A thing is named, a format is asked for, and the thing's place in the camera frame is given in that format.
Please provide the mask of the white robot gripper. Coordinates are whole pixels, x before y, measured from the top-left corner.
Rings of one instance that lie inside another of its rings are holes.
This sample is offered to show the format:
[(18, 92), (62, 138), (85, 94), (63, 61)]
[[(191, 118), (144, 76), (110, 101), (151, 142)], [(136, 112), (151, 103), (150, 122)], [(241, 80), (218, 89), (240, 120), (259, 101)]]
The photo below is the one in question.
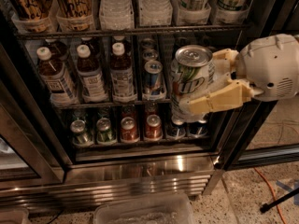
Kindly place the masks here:
[(297, 35), (271, 35), (253, 40), (240, 52), (213, 53), (214, 78), (235, 71), (244, 80), (230, 80), (224, 88), (186, 101), (191, 114), (238, 108), (253, 97), (263, 102), (290, 99), (299, 92), (299, 42)]

